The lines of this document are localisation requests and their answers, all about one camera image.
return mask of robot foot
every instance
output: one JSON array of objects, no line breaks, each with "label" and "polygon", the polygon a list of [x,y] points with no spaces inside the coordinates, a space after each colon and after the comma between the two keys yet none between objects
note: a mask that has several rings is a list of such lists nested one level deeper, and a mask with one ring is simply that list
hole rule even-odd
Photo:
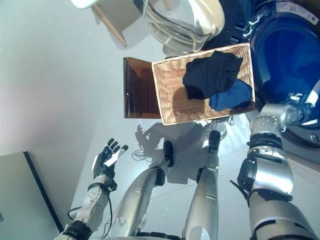
[{"label": "robot foot", "polygon": [[213,130],[209,135],[209,153],[218,152],[220,144],[220,132]]},{"label": "robot foot", "polygon": [[170,141],[165,141],[163,143],[163,154],[166,161],[169,161],[168,167],[172,167],[174,165],[174,147]]}]

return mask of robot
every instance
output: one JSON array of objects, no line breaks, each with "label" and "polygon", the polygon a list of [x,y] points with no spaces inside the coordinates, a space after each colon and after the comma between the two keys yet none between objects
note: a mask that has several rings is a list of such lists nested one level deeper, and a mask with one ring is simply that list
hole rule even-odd
[{"label": "robot", "polygon": [[[293,124],[318,119],[318,111],[307,103],[267,104],[251,122],[247,158],[232,182],[247,200],[251,240],[319,240],[302,212],[290,201],[293,174],[283,150],[281,132]],[[216,240],[218,238],[218,149],[220,134],[209,136],[207,163],[198,170],[197,187],[189,208],[182,239]],[[88,240],[102,222],[109,194],[117,189],[115,163],[128,149],[120,148],[113,138],[97,155],[92,165],[93,183],[87,188],[83,206],[73,222],[55,240]],[[165,182],[163,167],[174,164],[173,148],[165,142],[164,158],[152,164],[131,184],[122,198],[110,228],[102,237],[112,240],[180,240],[179,236],[158,232],[140,232],[154,187]]]}]

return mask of brown tinted plastic panel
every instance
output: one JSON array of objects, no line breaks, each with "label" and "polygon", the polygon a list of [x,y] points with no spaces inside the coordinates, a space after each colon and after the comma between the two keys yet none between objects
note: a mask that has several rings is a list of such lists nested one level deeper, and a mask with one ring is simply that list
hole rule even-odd
[{"label": "brown tinted plastic panel", "polygon": [[124,117],[160,119],[151,62],[123,58]]}]

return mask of black cloth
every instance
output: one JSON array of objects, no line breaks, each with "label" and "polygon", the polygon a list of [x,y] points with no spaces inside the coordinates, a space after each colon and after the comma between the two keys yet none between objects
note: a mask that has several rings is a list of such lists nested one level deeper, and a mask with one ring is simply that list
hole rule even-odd
[{"label": "black cloth", "polygon": [[237,79],[233,86],[225,92],[210,97],[210,107],[217,112],[224,109],[246,108],[251,102],[252,87]]},{"label": "black cloth", "polygon": [[188,62],[182,82],[189,99],[206,99],[229,90],[236,81],[242,60],[233,53],[214,51],[210,57]]}]

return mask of rectangular basket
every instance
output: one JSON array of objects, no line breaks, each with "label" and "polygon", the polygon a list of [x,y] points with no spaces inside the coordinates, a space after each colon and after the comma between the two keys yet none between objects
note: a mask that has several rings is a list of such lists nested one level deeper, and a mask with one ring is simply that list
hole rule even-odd
[{"label": "rectangular basket", "polygon": [[[194,59],[210,57],[214,51],[233,53],[237,57],[243,58],[237,78],[252,87],[252,99],[248,107],[214,111],[209,106],[209,98],[188,98],[182,80],[186,73],[187,63]],[[255,109],[256,97],[249,43],[240,43],[153,62],[152,71],[163,125],[217,119]]]}]

